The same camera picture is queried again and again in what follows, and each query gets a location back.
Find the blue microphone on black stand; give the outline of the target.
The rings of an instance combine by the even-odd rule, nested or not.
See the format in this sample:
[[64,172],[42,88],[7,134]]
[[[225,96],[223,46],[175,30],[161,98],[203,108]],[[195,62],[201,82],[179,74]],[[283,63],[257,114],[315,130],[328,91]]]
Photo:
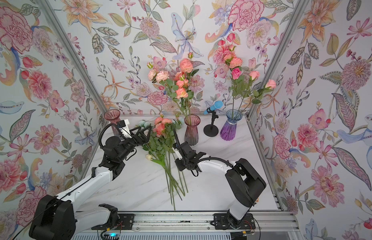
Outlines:
[[219,110],[222,106],[223,102],[217,101],[204,111],[205,115],[211,115],[211,123],[209,125],[206,125],[203,129],[204,134],[208,137],[215,137],[218,134],[218,127],[214,125],[214,122],[216,119],[219,118],[216,111]]

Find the coral pink carnation stem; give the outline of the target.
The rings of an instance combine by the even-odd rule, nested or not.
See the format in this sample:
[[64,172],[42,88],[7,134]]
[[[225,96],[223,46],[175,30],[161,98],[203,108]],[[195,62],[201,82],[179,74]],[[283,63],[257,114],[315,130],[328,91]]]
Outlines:
[[196,75],[198,69],[194,67],[194,62],[192,61],[192,53],[188,54],[188,57],[181,60],[180,72],[178,74],[177,84],[179,87],[188,89],[191,84],[191,79]]

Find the light pink rose stem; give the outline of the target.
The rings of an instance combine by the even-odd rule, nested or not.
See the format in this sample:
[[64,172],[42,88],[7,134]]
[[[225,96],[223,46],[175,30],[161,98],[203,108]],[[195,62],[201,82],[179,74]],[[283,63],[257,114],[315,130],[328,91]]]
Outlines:
[[237,92],[241,98],[241,103],[238,108],[238,111],[240,113],[241,113],[241,106],[243,104],[243,101],[247,98],[250,98],[250,100],[254,98],[252,85],[259,78],[259,76],[260,76],[260,73],[258,71],[252,71],[249,74],[241,75],[239,85],[237,86]]
[[268,82],[264,86],[262,86],[261,83],[252,86],[254,98],[252,100],[250,100],[250,98],[247,98],[243,101],[241,112],[245,113],[247,110],[249,110],[250,107],[261,104],[263,96],[271,93],[275,88],[276,81],[272,79],[268,80]]

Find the pink ribbed glass vase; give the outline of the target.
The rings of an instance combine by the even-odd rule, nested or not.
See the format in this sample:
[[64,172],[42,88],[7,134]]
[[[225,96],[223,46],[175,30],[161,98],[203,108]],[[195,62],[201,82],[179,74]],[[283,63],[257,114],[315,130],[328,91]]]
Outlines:
[[198,126],[200,124],[200,117],[197,115],[189,115],[185,118],[186,132],[184,136],[185,142],[190,146],[194,146],[199,141]]
[[121,115],[121,112],[117,109],[110,109],[104,113],[104,119],[109,121],[111,124],[116,125],[116,127],[113,126],[112,129],[113,129],[114,135],[118,137],[121,136],[121,134],[118,132],[119,130],[118,123],[120,121],[120,115]]

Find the pink ribbed glass vase left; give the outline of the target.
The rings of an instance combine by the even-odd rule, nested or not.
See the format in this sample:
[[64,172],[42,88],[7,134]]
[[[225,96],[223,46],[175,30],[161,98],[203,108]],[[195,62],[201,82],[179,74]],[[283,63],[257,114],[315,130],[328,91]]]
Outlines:
[[116,125],[116,127],[113,126],[112,129],[113,129],[114,135],[118,137],[121,136],[121,134],[118,132],[119,130],[118,123],[120,121],[120,115],[121,115],[121,112],[117,109],[110,109],[104,113],[104,119],[109,121],[111,124]]

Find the coral carnation spray stem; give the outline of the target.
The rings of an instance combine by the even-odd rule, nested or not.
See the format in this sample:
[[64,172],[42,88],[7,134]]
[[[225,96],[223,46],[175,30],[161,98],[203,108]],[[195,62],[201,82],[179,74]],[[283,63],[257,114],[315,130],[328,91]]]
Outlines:
[[217,50],[213,54],[213,61],[216,64],[215,78],[229,79],[231,82],[231,70],[236,67],[242,67],[243,60],[236,55],[235,48],[236,46],[225,44],[225,42],[222,45],[218,45]]

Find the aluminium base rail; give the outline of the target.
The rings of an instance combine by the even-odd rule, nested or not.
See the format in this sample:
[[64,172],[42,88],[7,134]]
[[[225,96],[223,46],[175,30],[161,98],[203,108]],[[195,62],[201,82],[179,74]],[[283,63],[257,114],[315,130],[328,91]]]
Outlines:
[[75,240],[301,240],[290,212],[249,212],[230,225],[227,212],[120,212],[121,223],[96,226]]

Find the left corner aluminium post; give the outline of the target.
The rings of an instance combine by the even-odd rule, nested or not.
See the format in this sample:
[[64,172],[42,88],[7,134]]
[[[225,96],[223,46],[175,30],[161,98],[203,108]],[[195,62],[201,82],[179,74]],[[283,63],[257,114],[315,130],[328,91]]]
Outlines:
[[79,72],[80,76],[82,77],[87,89],[89,90],[90,94],[93,96],[93,99],[95,103],[98,106],[99,111],[101,112],[101,115],[103,115],[107,109],[105,107],[105,104],[98,93],[91,76],[88,74],[88,71],[86,70],[85,66],[83,65],[82,61],[80,60],[77,51],[75,47],[72,45],[67,33],[65,32],[61,22],[59,21],[57,15],[55,14],[52,6],[50,5],[49,1],[41,1],[36,0],[36,3],[39,7],[39,9],[42,11],[42,13],[45,15],[47,21],[49,24],[52,25],[53,31],[56,33],[58,40],[62,43],[64,48],[68,52],[68,56],[73,64],[73,66],[76,68],[76,70]]

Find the coral pink rose spray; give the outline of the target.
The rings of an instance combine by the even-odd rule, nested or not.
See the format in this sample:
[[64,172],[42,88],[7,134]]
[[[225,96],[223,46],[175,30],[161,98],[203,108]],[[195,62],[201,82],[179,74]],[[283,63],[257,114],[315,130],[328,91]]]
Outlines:
[[176,98],[180,105],[180,110],[185,117],[191,114],[191,101],[194,97],[194,91],[190,89],[190,82],[188,79],[180,78],[176,82],[178,89],[175,91]]

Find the pale pink peony stem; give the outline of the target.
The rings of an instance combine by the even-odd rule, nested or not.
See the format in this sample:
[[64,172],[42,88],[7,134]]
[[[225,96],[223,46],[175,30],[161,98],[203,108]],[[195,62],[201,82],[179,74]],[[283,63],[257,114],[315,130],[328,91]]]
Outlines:
[[167,70],[159,70],[158,68],[154,67],[154,63],[148,63],[148,68],[150,69],[148,74],[148,79],[153,83],[157,84],[159,87],[162,87],[165,91],[165,96],[170,99],[173,103],[175,103],[178,112],[182,114],[178,103],[176,102],[175,93],[172,89],[175,83],[175,77],[170,76],[170,72]]

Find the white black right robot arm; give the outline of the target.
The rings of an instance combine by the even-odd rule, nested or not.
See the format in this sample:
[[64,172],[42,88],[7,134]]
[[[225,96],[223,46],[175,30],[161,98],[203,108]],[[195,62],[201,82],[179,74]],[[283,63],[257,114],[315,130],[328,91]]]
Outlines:
[[175,163],[179,171],[191,171],[195,177],[199,173],[211,173],[226,178],[235,200],[223,218],[227,225],[238,229],[266,189],[265,180],[248,160],[241,158],[232,164],[218,157],[205,157],[206,153],[197,153],[188,142],[181,144],[176,131],[173,132],[176,140],[173,150],[177,155]]

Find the corner aluminium post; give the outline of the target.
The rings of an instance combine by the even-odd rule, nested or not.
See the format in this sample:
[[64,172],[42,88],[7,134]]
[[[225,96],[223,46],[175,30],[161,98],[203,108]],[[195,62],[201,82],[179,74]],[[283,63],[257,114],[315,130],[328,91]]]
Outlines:
[[86,70],[85,66],[83,65],[82,61],[80,60],[77,51],[75,47],[72,45],[67,33],[65,32],[61,22],[59,21],[57,15],[55,14],[52,6],[50,5],[49,1],[41,1],[36,0],[36,3],[39,7],[39,9],[42,11],[42,13],[45,15],[47,21],[49,24],[52,25],[53,31],[56,33],[58,40],[62,43],[64,48],[68,52],[68,56],[73,64],[73,66],[76,68],[76,70],[79,72],[80,76],[82,77],[87,89],[89,90],[90,94],[93,96],[93,99],[95,103],[98,106],[99,111],[101,112],[101,115],[103,115],[107,109],[105,107],[105,104],[98,93],[91,76],[88,74],[88,71]]
[[246,31],[246,46],[251,52],[251,70],[261,76],[253,87],[263,87],[276,70],[287,41],[307,6],[306,1],[261,1],[263,12],[257,22]]

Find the magenta rose stem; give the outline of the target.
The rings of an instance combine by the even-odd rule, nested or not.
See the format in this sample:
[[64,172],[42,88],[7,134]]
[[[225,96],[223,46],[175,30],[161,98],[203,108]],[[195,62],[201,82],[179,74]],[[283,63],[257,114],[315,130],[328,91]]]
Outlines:
[[236,67],[231,70],[231,95],[232,95],[232,114],[234,112],[234,103],[236,99],[241,98],[243,92],[244,76],[242,67]]

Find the bunch of artificial flowers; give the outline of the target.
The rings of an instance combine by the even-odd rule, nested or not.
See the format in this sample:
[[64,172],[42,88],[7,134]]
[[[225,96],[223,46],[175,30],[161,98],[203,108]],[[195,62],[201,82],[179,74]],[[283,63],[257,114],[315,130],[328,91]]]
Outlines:
[[182,200],[188,193],[185,175],[180,170],[177,170],[176,176],[173,174],[173,168],[176,167],[176,152],[173,149],[173,144],[176,143],[174,130],[181,129],[183,122],[160,116],[151,122],[142,120],[138,126],[151,128],[149,142],[144,144],[143,149],[148,153],[146,158],[149,161],[164,169],[171,204],[173,210],[176,210],[175,197],[178,196]]

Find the blue purple glass vase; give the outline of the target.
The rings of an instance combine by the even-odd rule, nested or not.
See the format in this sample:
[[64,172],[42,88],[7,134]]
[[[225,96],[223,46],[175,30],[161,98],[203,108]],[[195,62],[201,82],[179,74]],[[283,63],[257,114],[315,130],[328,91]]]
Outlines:
[[225,141],[232,141],[236,135],[237,123],[242,119],[242,113],[238,110],[229,110],[226,112],[226,118],[220,137]]

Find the pink ribbed glass vase centre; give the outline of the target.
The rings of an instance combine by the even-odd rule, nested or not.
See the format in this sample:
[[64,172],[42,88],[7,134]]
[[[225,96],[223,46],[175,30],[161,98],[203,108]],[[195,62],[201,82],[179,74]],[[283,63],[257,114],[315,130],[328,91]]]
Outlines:
[[185,118],[186,132],[184,136],[185,142],[190,146],[194,146],[199,141],[198,126],[200,124],[200,117],[197,115],[189,115]]

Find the right corner aluminium post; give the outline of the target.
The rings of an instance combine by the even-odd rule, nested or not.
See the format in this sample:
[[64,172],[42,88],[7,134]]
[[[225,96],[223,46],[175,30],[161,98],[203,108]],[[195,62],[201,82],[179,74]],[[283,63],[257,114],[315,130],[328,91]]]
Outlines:
[[261,76],[253,87],[263,87],[276,70],[287,41],[307,6],[306,1],[261,1],[263,12],[257,22],[246,31],[246,46],[251,52],[251,70]]

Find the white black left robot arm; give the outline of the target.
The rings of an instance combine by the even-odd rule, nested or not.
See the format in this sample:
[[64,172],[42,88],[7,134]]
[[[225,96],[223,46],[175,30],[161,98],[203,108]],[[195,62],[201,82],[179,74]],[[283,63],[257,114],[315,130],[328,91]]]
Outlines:
[[104,155],[101,163],[92,168],[90,176],[56,196],[43,197],[30,224],[29,236],[34,240],[70,240],[93,227],[113,229],[123,221],[118,208],[109,204],[79,212],[82,204],[95,192],[114,181],[123,171],[125,162],[136,148],[147,144],[152,126],[128,129],[120,121],[108,124],[99,135],[99,146]]

